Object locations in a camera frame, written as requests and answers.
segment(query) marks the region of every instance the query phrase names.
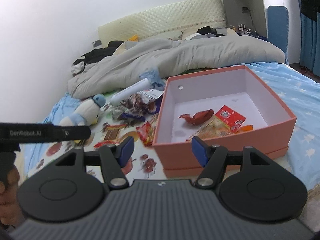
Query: hand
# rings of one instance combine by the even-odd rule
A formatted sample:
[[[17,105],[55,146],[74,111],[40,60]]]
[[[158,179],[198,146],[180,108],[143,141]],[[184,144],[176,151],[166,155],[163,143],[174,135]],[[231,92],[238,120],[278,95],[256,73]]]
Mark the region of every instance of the hand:
[[[0,182],[0,220],[4,225],[17,225],[22,212],[17,201],[19,172],[16,167],[8,174],[8,187]]]

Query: white tube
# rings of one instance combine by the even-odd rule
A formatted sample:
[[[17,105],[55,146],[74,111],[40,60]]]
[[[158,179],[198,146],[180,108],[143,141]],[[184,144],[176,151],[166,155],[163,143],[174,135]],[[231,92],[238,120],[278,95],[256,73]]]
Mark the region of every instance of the white tube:
[[[142,91],[142,90],[147,90],[149,88],[152,88],[151,83],[148,81],[148,78],[145,78],[135,84],[133,84],[130,87],[127,87],[126,89],[120,91],[119,93],[116,93],[113,95],[113,97],[110,100],[110,104],[113,106],[118,106],[119,103],[128,98],[129,96]]]

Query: plastic wrapper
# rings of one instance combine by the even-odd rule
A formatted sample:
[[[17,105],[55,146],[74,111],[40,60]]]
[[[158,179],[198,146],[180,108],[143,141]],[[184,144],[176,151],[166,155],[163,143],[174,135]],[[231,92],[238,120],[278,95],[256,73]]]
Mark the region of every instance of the plastic wrapper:
[[[165,83],[161,79],[157,68],[155,68],[154,70],[142,73],[139,77],[141,79],[147,78],[150,81],[152,88],[154,88],[154,89],[163,91],[165,88]]]
[[[232,134],[231,130],[217,116],[212,116],[193,136],[198,136],[200,139],[208,139],[213,137],[221,137]]]
[[[155,127],[148,121],[140,127],[136,127],[137,133],[144,146],[151,146],[155,133]]]
[[[145,122],[145,115],[156,114],[160,111],[162,94],[162,91],[155,89],[133,94],[111,110],[112,119],[129,125]]]
[[[245,121],[245,117],[232,110],[227,106],[223,106],[214,116],[205,122],[200,129],[187,140],[191,140],[193,136],[201,139],[226,136],[238,132],[240,126]],[[252,126],[245,126],[244,130],[251,130]]]
[[[184,118],[188,124],[200,125],[208,121],[214,114],[212,109],[196,113],[193,117],[190,114],[182,114],[179,118]]]
[[[106,144],[117,144],[120,141],[119,133],[121,129],[126,128],[127,125],[108,125],[106,124],[102,130],[101,141],[94,145],[94,148],[99,148]]]

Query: blue chair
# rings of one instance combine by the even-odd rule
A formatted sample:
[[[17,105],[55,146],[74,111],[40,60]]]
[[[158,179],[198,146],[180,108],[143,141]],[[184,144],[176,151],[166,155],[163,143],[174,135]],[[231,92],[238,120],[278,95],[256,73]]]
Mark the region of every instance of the blue chair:
[[[269,6],[268,17],[268,41],[281,49],[285,54],[285,62],[288,62],[288,38],[289,38],[289,12],[284,6]]]

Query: plush duck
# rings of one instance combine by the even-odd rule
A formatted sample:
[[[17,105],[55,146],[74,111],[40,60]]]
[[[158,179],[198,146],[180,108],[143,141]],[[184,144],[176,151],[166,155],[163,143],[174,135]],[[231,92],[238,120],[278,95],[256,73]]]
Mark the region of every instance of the plush duck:
[[[76,110],[70,115],[63,118],[59,125],[61,126],[77,126],[92,125],[98,122],[100,108],[106,103],[103,95],[95,95],[92,99],[81,103]]]

